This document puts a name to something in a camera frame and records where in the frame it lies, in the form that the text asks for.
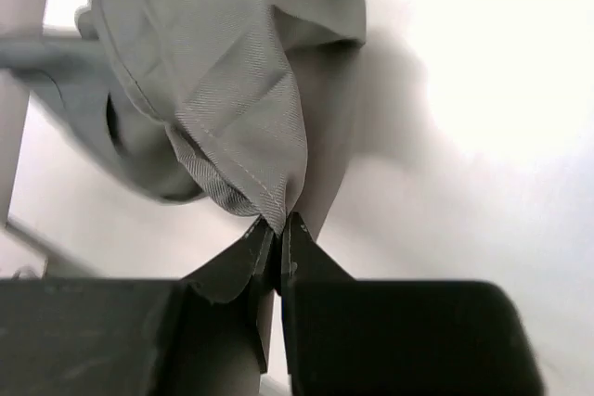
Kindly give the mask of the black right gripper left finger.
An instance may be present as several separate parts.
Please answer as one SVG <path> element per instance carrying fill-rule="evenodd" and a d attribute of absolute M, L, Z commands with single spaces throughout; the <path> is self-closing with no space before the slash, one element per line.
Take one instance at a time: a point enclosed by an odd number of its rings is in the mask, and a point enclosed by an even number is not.
<path fill-rule="evenodd" d="M 255 395 L 275 235 L 263 220 L 181 279 L 1 284 L 5 395 Z"/>

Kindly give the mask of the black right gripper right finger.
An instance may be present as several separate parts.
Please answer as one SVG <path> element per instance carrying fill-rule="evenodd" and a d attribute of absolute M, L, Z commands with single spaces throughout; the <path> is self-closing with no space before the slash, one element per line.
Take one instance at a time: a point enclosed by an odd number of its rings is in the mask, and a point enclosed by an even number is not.
<path fill-rule="evenodd" d="M 498 286 L 362 280 L 311 237 L 283 231 L 282 324 L 296 395 L 541 395 L 523 323 Z"/>

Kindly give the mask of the grey pleated skirt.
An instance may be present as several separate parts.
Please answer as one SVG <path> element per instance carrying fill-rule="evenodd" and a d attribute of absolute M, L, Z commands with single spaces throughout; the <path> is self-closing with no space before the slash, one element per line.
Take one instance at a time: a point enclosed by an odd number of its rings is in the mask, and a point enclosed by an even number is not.
<path fill-rule="evenodd" d="M 76 25 L 4 34 L 1 66 L 107 172 L 320 232 L 348 163 L 365 0 L 89 0 Z"/>

